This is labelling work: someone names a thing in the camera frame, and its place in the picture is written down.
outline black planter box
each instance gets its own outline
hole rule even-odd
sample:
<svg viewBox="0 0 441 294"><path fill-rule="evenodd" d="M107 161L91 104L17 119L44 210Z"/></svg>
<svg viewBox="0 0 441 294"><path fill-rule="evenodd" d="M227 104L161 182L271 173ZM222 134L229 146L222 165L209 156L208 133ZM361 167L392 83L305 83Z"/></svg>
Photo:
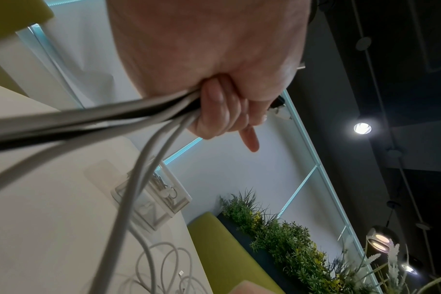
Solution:
<svg viewBox="0 0 441 294"><path fill-rule="evenodd" d="M269 252L260 249L254 252L250 247L253 238L238 230L236 224L220 213L217 218L232 234L232 236L245 248L245 250L254 258L254 260L263 268L263 270L276 282L276 284L287 294L308 294L309 289L299 279L287 277L282 269L274 264L274 259Z"/></svg>

